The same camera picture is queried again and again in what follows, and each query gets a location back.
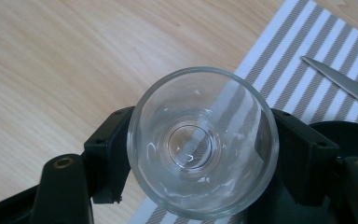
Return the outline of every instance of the clear glass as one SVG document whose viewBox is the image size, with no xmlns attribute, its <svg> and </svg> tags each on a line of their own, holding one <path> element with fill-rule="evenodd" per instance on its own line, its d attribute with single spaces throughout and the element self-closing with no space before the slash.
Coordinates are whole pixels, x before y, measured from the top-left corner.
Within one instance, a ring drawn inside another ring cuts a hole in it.
<svg viewBox="0 0 358 224">
<path fill-rule="evenodd" d="M 278 133 L 261 95 L 212 67 L 174 72 L 135 107 L 128 134 L 131 169 L 144 192 L 181 217 L 234 215 L 266 189 Z"/>
</svg>

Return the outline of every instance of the striped placemat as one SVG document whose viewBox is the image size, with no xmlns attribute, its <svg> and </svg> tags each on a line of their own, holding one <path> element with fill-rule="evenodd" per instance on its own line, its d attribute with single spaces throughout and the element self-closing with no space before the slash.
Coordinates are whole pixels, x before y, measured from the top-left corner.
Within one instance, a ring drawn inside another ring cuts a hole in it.
<svg viewBox="0 0 358 224">
<path fill-rule="evenodd" d="M 300 59 L 306 55 L 358 81 L 358 30 L 313 1 L 287 0 L 244 58 L 236 75 L 268 105 L 307 124 L 358 123 L 358 101 Z M 131 223 L 246 223 L 245 212 L 219 220 L 189 220 L 146 199 Z"/>
</svg>

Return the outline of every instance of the glass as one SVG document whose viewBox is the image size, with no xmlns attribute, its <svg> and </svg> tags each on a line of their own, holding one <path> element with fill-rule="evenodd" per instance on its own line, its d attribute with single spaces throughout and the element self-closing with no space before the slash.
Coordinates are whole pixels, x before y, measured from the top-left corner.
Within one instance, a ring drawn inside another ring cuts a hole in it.
<svg viewBox="0 0 358 224">
<path fill-rule="evenodd" d="M 135 107 L 131 169 L 156 204 L 181 217 L 234 215 L 265 190 L 278 159 L 278 133 L 261 95 L 212 67 L 174 72 Z"/>
</svg>

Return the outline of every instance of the cutlery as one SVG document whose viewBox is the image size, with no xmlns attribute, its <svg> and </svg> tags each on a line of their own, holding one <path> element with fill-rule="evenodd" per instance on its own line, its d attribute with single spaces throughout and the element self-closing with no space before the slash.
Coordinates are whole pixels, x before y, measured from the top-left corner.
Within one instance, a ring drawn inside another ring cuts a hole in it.
<svg viewBox="0 0 358 224">
<path fill-rule="evenodd" d="M 330 66 L 313 60 L 312 58 L 302 56 L 302 60 L 307 62 L 311 67 L 328 77 L 344 91 L 347 91 L 354 98 L 358 99 L 358 81 L 354 81 Z"/>
</svg>

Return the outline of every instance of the silver knife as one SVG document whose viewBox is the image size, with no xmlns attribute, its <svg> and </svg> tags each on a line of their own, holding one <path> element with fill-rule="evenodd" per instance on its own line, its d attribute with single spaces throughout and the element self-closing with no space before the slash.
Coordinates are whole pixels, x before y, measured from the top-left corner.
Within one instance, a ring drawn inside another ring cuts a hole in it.
<svg viewBox="0 0 358 224">
<path fill-rule="evenodd" d="M 328 77 L 331 81 L 336 83 L 344 91 L 358 99 L 358 81 L 354 81 L 337 70 L 329 67 L 324 63 L 315 61 L 309 57 L 302 56 L 302 60 L 309 63 L 311 67 Z"/>
</svg>

